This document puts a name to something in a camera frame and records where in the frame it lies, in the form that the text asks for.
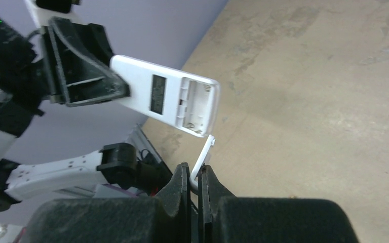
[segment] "wall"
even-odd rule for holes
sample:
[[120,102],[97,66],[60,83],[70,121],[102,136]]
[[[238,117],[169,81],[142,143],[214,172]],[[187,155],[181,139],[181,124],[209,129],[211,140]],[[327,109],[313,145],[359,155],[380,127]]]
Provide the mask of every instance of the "wall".
[[[84,0],[75,11],[106,27],[117,54],[181,68],[227,0]],[[23,0],[0,0],[0,17],[22,34],[34,25]],[[44,102],[44,117],[34,119],[6,158],[38,164],[79,156],[122,141],[145,116],[114,103],[67,108]],[[0,213],[0,222],[24,224],[42,202],[35,197]]]

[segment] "concrete floor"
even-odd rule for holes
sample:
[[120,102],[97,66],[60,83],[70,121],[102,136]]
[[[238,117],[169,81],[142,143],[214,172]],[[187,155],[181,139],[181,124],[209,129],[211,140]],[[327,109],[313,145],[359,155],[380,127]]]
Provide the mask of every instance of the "concrete floor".
[[[389,1],[231,0],[184,70],[222,85],[211,165],[233,193],[331,199],[389,242]],[[144,130],[171,168],[205,142]]]

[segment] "beige floor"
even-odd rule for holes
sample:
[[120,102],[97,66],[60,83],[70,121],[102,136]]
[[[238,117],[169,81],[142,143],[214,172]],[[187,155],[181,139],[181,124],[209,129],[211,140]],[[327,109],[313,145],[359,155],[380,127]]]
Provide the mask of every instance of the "beige floor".
[[[389,242],[389,1],[230,0],[184,70],[222,85],[211,165],[233,193],[331,199]],[[205,142],[144,129],[172,168]]]

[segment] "gray wall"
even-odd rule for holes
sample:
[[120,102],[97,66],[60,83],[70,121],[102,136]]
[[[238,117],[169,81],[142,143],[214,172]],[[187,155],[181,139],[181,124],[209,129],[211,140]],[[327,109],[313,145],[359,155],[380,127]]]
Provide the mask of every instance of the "gray wall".
[[[75,11],[106,27],[117,54],[181,68],[227,0],[84,0]],[[22,34],[34,25],[23,0],[0,0],[0,17]],[[35,118],[6,158],[38,164],[79,156],[126,138],[146,117],[109,103],[66,108],[44,102],[46,115]],[[35,197],[0,213],[0,222],[24,224],[53,194]]]

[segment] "floor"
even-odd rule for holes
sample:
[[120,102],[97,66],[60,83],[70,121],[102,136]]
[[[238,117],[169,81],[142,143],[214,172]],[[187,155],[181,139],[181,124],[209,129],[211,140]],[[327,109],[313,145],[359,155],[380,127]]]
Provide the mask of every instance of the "floor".
[[[211,165],[229,190],[330,199],[389,242],[389,1],[230,0],[184,70],[221,83]],[[205,143],[143,129],[171,168]]]

